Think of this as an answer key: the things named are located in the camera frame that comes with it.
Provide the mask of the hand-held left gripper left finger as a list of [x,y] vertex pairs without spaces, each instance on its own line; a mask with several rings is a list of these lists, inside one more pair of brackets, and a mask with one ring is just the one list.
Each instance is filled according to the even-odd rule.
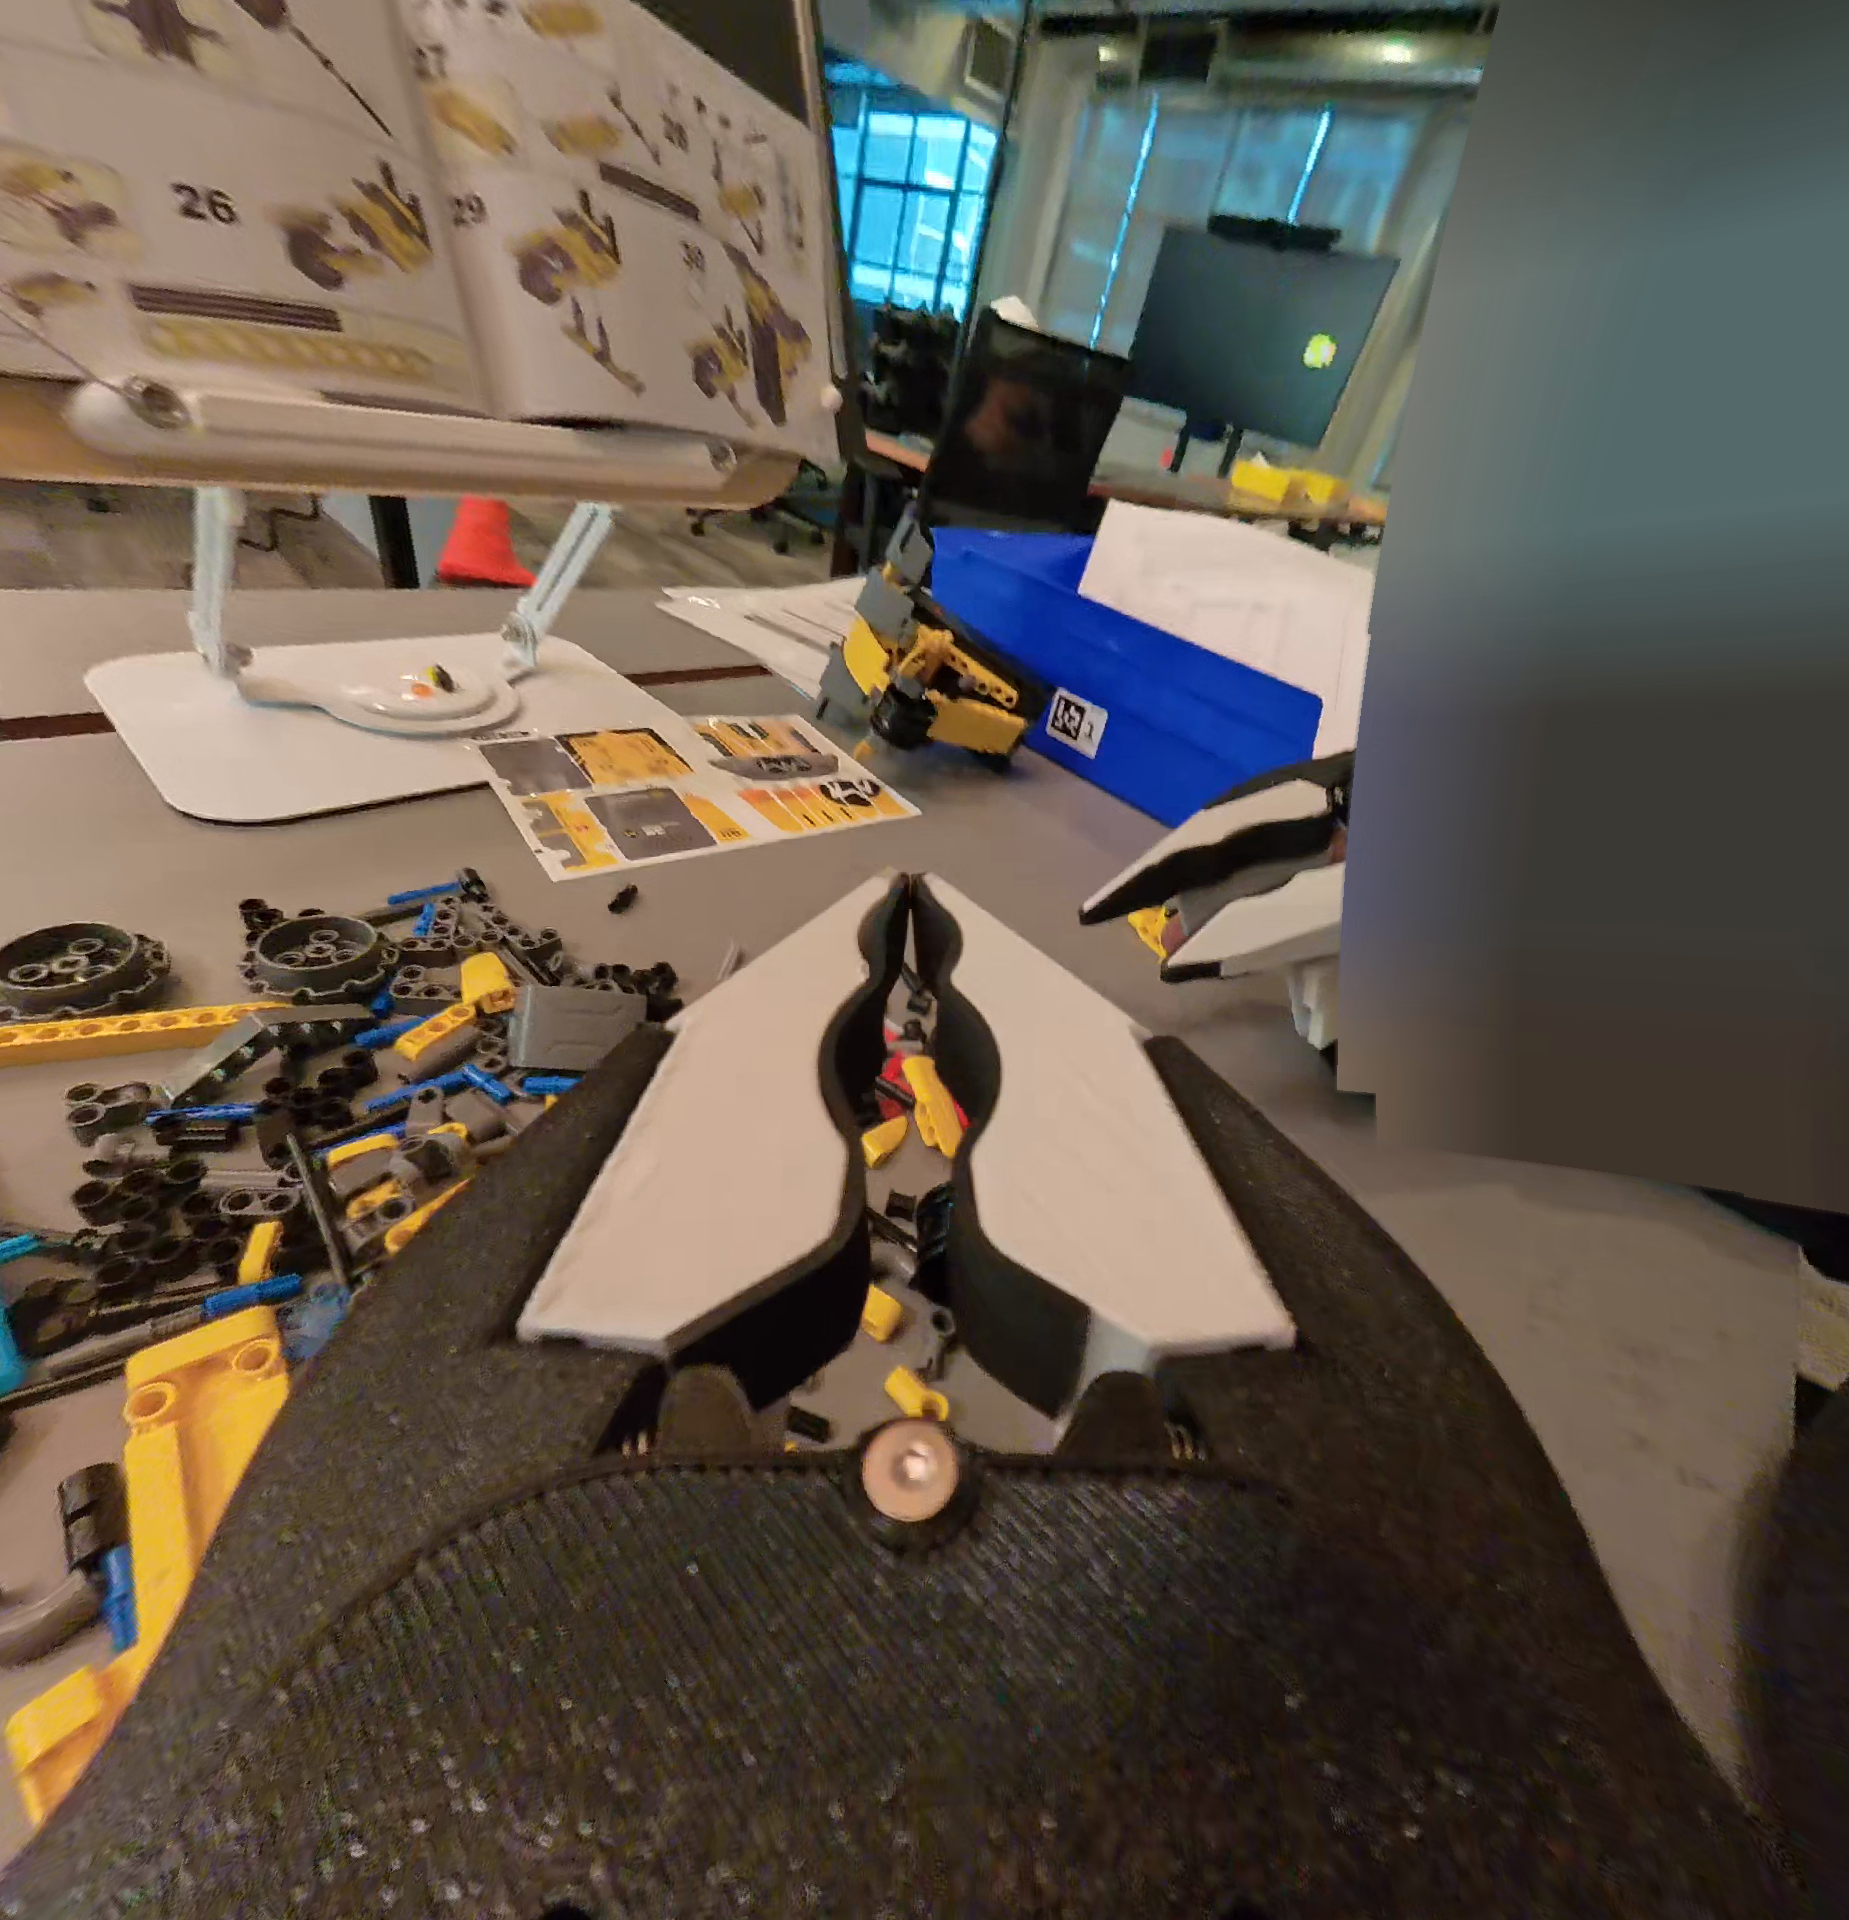
[[846,1248],[906,921],[906,876],[873,876],[672,1020],[522,1342],[672,1361]]

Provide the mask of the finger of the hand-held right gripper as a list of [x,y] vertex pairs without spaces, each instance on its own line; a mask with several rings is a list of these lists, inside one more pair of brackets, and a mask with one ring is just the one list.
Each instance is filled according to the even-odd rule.
[[1227,900],[1161,964],[1161,978],[1243,978],[1337,960],[1342,952],[1344,874],[1342,861],[1329,861],[1267,892]]
[[1344,832],[1353,756],[1316,756],[1254,776],[1202,807],[1078,907],[1081,925],[1234,883],[1260,892],[1326,864]]

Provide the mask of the yellow sticker sheet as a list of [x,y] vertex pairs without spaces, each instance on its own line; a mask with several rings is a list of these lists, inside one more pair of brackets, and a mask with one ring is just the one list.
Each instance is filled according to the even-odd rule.
[[469,754],[557,883],[765,850],[917,817],[802,714],[505,732]]

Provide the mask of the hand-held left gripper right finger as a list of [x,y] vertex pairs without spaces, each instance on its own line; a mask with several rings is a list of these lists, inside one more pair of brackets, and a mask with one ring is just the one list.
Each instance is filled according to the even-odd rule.
[[973,1361],[1069,1419],[1105,1374],[1294,1347],[1151,1034],[937,876],[916,876],[916,968],[969,1118],[943,1257]]

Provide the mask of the yellow toy excavator model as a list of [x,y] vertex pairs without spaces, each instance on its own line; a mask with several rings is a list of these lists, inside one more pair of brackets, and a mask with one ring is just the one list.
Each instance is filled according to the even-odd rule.
[[1054,688],[937,604],[932,564],[932,535],[906,507],[830,648],[814,717],[852,722],[864,747],[948,747],[1003,773]]

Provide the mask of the black desk monitor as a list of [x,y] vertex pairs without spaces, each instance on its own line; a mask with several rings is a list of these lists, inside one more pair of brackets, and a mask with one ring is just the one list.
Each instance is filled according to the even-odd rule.
[[923,529],[1091,535],[1094,477],[1129,361],[982,311],[917,485]]

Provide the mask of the yellow storage bins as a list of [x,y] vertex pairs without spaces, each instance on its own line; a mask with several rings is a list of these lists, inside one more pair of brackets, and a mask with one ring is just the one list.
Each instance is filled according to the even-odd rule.
[[1238,458],[1227,469],[1232,499],[1294,517],[1321,517],[1349,500],[1347,481],[1326,469],[1288,468],[1264,457]]

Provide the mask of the wooden office table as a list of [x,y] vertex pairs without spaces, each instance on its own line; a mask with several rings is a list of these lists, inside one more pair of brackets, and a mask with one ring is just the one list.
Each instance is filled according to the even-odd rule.
[[[916,485],[935,451],[929,438],[892,436],[877,429],[864,434],[860,453],[852,453],[855,468],[868,474]],[[1100,469],[1089,493],[1100,502],[1129,502],[1158,511],[1223,516],[1228,520],[1284,525],[1302,535],[1377,542],[1386,529],[1389,504],[1376,495],[1347,493],[1338,502],[1264,502],[1234,492],[1223,479],[1186,471],[1150,471],[1107,468]]]

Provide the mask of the blue plastic bin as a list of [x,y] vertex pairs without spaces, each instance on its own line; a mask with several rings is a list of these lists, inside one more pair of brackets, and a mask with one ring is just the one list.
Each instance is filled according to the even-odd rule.
[[1085,535],[935,534],[932,600],[1046,689],[1027,747],[1165,826],[1305,760],[1321,698],[1111,610]]

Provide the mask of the toy instruction booklet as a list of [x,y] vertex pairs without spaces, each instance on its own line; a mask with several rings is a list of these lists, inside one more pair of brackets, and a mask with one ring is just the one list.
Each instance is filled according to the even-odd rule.
[[0,376],[839,451],[811,5],[0,3]]

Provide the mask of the pile of toy building pieces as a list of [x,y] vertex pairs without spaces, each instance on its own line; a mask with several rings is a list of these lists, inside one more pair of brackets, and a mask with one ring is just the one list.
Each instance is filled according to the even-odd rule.
[[336,1505],[336,1545],[392,1549],[392,1493],[370,1493],[370,1470],[407,1470],[419,1496],[440,1496],[447,1470],[476,1448],[547,1443],[557,1400],[552,1361],[623,1358],[632,1380],[719,1371],[753,1407],[770,1407],[839,1357],[858,1332],[869,1289],[868,1207],[846,1248],[733,1323],[664,1361],[575,1342],[522,1342],[518,1322],[601,1165],[623,1136],[664,1048],[670,1025],[638,1025],[512,1145],[454,1187],[432,1224],[382,1247],[374,1279],[322,1357],[293,1371],[277,1312],[253,1302],[127,1351],[122,1466],[100,1487],[122,1496],[131,1560],[136,1639],[101,1668],[81,1668],[19,1706],[7,1748],[25,1812],[45,1831],[95,1777],[145,1678],[175,1657],[166,1648],[192,1596],[223,1518],[258,1526],[261,1596],[308,1626],[312,1602],[283,1596],[283,1575],[312,1569],[312,1521],[258,1518],[251,1465],[272,1470],[288,1496]]

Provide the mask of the dark grey toy gear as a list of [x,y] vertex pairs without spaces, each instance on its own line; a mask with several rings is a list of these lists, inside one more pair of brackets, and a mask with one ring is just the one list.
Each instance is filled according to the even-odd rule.
[[399,970],[399,948],[366,919],[297,915],[249,933],[239,978],[288,1007],[366,1005]]
[[129,1015],[169,984],[168,948],[118,925],[46,925],[0,948],[0,1026]]

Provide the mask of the white printed paper sheet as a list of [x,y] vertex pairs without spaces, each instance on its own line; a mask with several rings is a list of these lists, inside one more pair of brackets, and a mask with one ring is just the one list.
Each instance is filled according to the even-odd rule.
[[1376,561],[1344,561],[1277,525],[1111,502],[1081,594],[1321,700],[1316,751],[1358,742]]

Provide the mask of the orange traffic cone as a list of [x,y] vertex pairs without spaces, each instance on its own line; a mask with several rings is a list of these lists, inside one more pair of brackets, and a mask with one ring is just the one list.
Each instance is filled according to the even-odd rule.
[[435,557],[434,585],[440,588],[525,591],[538,570],[519,560],[508,502],[490,495],[462,495]]

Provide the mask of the black television screen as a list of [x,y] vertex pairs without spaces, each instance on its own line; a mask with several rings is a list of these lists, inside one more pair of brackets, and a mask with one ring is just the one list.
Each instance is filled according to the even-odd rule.
[[1195,425],[1315,448],[1398,266],[1391,256],[1169,227],[1126,352],[1126,398]]

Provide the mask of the white paper sheets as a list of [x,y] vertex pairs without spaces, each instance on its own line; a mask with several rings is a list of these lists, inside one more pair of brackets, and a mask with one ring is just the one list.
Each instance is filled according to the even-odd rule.
[[797,588],[667,588],[659,607],[814,700],[831,653],[855,623],[863,588],[863,575]]

